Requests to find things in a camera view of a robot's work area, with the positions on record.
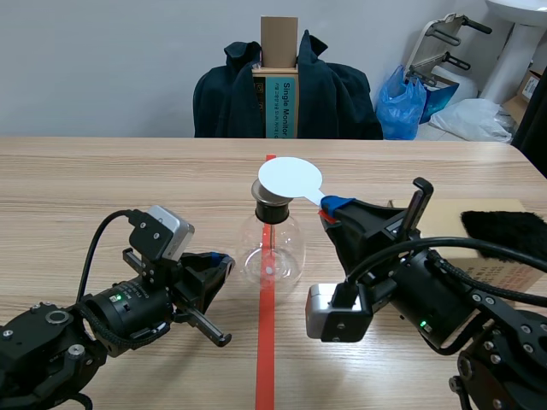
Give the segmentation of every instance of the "white sink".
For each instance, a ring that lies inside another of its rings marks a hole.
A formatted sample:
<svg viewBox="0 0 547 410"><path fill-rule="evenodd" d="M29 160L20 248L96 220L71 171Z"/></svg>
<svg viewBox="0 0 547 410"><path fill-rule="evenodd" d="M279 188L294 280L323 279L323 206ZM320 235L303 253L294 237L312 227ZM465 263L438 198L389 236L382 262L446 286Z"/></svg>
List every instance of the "white sink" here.
<svg viewBox="0 0 547 410"><path fill-rule="evenodd" d="M515 27L481 98L505 103L516 94L547 27L547 0L485 0L488 9Z"/></svg>
<svg viewBox="0 0 547 410"><path fill-rule="evenodd" d="M486 0L486 5L504 20L547 27L547 0Z"/></svg>

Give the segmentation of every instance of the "robotic arm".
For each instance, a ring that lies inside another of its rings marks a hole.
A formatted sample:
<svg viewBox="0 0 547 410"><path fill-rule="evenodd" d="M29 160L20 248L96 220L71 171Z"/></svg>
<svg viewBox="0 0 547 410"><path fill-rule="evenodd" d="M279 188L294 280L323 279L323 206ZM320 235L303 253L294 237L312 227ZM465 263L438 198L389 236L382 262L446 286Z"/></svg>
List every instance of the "robotic arm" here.
<svg viewBox="0 0 547 410"><path fill-rule="evenodd" d="M91 259L106 225L126 216L135 226L123 251L137 277L113 284L97 295L84 295ZM197 327L219 347L223 334L203 315L233 267L227 255L183 253L192 225L154 206L111 214L97 229L85 261L77 301L61 308L40 302L0 327L0 409L46 409L76 400L91 409L80 391L105 364L165 335L170 324ZM95 339L86 331L91 326Z"/></svg>
<svg viewBox="0 0 547 410"><path fill-rule="evenodd" d="M420 239L418 221L433 193L424 179L408 209L327 196L321 220L344 267L342 284L316 284L306 303L308 336L357 342L373 314L391 303L436 353L456 354L450 388L463 410L547 408L547 318L514 310L499 296L547 307L547 298L500 290L471 279L429 246L489 250L547 272L544 261L474 239ZM468 320L478 311L474 319ZM442 345L460 330L447 348Z"/></svg>
<svg viewBox="0 0 547 410"><path fill-rule="evenodd" d="M500 297L547 307L547 298L500 290L471 279L429 247L488 250L547 272L547 262L511 249L464 238L420 239L418 221L432 195L419 188L408 209L377 207L355 199L323 199L322 224L345 270L341 284L310 288L308 336L323 342L361 340L373 314L387 303L412 323L438 354L460 352L450 379L462 409L469 396L480 410L547 408L547 318L517 311ZM100 235L113 219L134 226L124 261L132 280L86 295L85 284ZM204 316L233 267L227 255L187 254L194 228L165 208L111 214L99 226L85 261L76 303L41 302L0 327L0 409L47 409L76 400L106 362L165 335L171 323L188 323L222 347L231 340ZM471 321L468 319L474 312ZM85 330L84 320L95 338ZM444 343L464 329L449 346Z"/></svg>

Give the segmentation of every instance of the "black fuzzy object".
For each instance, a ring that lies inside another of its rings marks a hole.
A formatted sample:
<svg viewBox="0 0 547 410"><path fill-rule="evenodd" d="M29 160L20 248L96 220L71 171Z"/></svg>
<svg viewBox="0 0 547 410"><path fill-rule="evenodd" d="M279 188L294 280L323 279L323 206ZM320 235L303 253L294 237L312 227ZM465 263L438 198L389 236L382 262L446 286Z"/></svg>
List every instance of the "black fuzzy object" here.
<svg viewBox="0 0 547 410"><path fill-rule="evenodd" d="M462 223L474 239L503 245L547 261L547 224L530 212L479 212L462 213ZM485 258L503 257L490 252L480 252Z"/></svg>

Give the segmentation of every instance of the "brown box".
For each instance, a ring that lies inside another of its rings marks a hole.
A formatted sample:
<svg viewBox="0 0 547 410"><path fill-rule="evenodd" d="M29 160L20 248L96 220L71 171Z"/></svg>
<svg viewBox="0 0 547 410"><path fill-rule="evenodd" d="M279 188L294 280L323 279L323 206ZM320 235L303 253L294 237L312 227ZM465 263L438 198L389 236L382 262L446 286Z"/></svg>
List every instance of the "brown box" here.
<svg viewBox="0 0 547 410"><path fill-rule="evenodd" d="M263 67L293 68L297 65L297 17L263 15L260 32Z"/></svg>
<svg viewBox="0 0 547 410"><path fill-rule="evenodd" d="M297 68L253 69L265 138L296 138L300 84Z"/></svg>
<svg viewBox="0 0 547 410"><path fill-rule="evenodd" d="M516 95L529 103L530 98L532 98L533 92L536 90L536 87L539 84L539 79L541 79L542 74L543 71L536 72L529 70L526 73L526 77L522 80L521 87L519 88L519 91L516 93Z"/></svg>
<svg viewBox="0 0 547 410"><path fill-rule="evenodd" d="M406 208L407 200L390 201L395 208ZM465 211L526 212L517 199L432 199L421 217L421 237L469 237L461 214ZM504 289L524 292L542 276L538 270L515 262L485 259L478 251L464 248L436 249L449 263L469 276Z"/></svg>
<svg viewBox="0 0 547 410"><path fill-rule="evenodd" d="M521 86L519 87L516 96L503 104L503 108L505 108L505 111L507 111L509 115L511 115L511 118L513 118L513 120L515 120L518 125L520 125L522 122L522 118L524 117L524 113L528 108L530 98L532 98L532 94L536 90L542 74L543 71L529 70L526 73L526 77L522 80Z"/></svg>

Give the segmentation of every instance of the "white disc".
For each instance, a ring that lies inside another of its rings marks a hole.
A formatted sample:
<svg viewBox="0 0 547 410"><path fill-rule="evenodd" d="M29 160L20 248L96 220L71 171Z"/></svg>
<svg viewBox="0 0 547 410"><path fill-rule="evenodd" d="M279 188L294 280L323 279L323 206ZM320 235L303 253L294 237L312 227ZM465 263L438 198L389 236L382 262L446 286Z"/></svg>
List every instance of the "white disc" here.
<svg viewBox="0 0 547 410"><path fill-rule="evenodd" d="M258 171L261 185L275 195L286 198L308 198L319 205L324 196L321 171L301 158L281 156L264 162Z"/></svg>

